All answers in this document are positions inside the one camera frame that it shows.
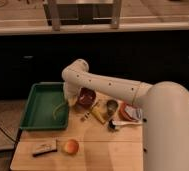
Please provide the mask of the pale translucent gripper body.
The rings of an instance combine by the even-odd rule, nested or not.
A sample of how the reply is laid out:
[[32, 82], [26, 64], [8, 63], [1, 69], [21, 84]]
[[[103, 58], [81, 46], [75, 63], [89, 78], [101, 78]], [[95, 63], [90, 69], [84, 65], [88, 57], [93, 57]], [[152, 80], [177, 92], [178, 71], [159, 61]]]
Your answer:
[[64, 97], [70, 107], [74, 106], [80, 91], [80, 86], [65, 82], [63, 85]]

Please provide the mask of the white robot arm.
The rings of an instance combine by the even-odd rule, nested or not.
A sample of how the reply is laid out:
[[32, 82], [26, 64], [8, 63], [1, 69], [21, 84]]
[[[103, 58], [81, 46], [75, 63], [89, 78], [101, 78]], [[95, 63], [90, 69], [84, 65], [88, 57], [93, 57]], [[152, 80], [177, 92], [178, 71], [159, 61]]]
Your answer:
[[86, 87], [142, 110], [144, 171], [189, 171], [189, 91], [184, 86], [92, 74], [83, 59], [64, 68], [62, 79], [67, 99]]

